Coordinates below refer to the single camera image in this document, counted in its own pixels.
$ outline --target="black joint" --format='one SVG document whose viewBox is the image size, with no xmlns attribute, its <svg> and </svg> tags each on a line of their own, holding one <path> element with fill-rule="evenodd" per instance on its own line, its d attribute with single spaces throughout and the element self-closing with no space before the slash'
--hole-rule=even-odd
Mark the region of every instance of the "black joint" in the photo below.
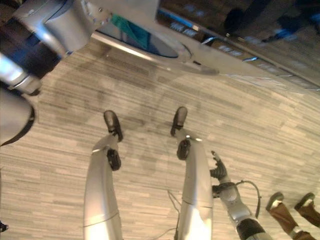
<svg viewBox="0 0 320 240">
<path fill-rule="evenodd" d="M 236 231 L 241 240 L 246 240 L 255 234 L 266 232 L 257 220 L 251 218 L 242 220 L 236 226 Z"/>
<path fill-rule="evenodd" d="M 186 160 L 189 154 L 191 143 L 188 139 L 184 139 L 179 143 L 176 155 L 180 160 Z"/>
<path fill-rule="evenodd" d="M 112 171 L 117 171 L 121 167 L 121 159 L 117 150 L 109 149 L 107 154 L 109 165 Z"/>
<path fill-rule="evenodd" d="M 0 26 L 0 50 L 26 72 L 40 79 L 61 59 L 15 18 Z"/>
<path fill-rule="evenodd" d="M 212 186 L 212 192 L 216 193 L 216 194 L 220 194 L 222 191 L 228 189 L 228 188 L 232 188 L 236 186 L 236 184 L 234 184 L 233 182 L 225 182 L 225 183 L 221 183 L 220 185 L 216 186 L 213 185 Z"/>
</svg>

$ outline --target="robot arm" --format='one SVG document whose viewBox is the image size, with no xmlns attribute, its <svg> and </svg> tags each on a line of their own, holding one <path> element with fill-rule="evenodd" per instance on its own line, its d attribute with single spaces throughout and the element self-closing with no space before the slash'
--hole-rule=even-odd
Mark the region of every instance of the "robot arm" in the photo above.
<svg viewBox="0 0 320 240">
<path fill-rule="evenodd" d="M 85 46 L 110 15 L 83 0 L 25 2 L 0 28 L 1 81 L 32 94 L 39 79 Z"/>
<path fill-rule="evenodd" d="M 219 180 L 218 186 L 212 186 L 212 192 L 219 196 L 229 218 L 241 240 L 272 240 L 250 209 L 241 201 L 238 188 L 231 182 L 227 169 L 216 152 L 212 151 L 216 169 L 210 170 L 213 178 Z"/>
<path fill-rule="evenodd" d="M 110 12 L 84 0 L 28 0 L 0 26 L 0 145 L 28 132 L 40 79 L 85 46 Z"/>
</svg>

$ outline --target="person's leg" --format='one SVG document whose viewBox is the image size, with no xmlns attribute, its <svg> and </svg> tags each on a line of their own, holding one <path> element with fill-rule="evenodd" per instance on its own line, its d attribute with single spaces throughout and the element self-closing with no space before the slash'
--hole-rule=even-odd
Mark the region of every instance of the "person's leg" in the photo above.
<svg viewBox="0 0 320 240">
<path fill-rule="evenodd" d="M 310 235 L 307 231 L 300 231 L 294 237 L 293 240 L 316 240 L 313 236 Z"/>
<path fill-rule="evenodd" d="M 276 192 L 270 197 L 265 209 L 293 240 L 315 240 L 308 232 L 299 227 L 287 207 L 282 203 L 283 199 L 284 195 L 281 192 Z"/>
<path fill-rule="evenodd" d="M 320 228 L 320 213 L 315 209 L 314 199 L 315 195 L 309 192 L 295 205 L 294 209 L 309 223 Z"/>
</svg>

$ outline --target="silver robot leg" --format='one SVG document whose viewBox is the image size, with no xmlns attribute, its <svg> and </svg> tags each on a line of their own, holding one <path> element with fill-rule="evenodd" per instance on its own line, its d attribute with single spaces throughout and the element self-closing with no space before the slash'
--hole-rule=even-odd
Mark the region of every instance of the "silver robot leg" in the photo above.
<svg viewBox="0 0 320 240">
<path fill-rule="evenodd" d="M 177 239 L 211 240 L 213 199 L 206 153 L 202 140 L 196 134 L 179 128 L 175 129 L 177 156 L 185 160 L 186 170 Z"/>
<path fill-rule="evenodd" d="M 121 166 L 117 142 L 122 134 L 120 137 L 109 125 L 108 129 L 110 134 L 92 149 L 88 168 L 83 218 L 85 240 L 123 240 L 112 176 L 112 172 Z"/>
</svg>

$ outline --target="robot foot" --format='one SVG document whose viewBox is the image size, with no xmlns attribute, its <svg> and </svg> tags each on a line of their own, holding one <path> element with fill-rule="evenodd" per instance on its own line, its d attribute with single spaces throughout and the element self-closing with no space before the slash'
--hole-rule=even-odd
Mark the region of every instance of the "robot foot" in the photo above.
<svg viewBox="0 0 320 240">
<path fill-rule="evenodd" d="M 114 111 L 107 110 L 103 113 L 104 121 L 111 134 L 118 135 L 118 142 L 124 138 L 117 115 Z"/>
<path fill-rule="evenodd" d="M 176 129 L 180 130 L 184 127 L 185 120 L 187 118 L 188 110 L 186 107 L 181 106 L 179 107 L 174 115 L 172 128 L 171 128 L 171 136 L 176 135 Z"/>
</svg>

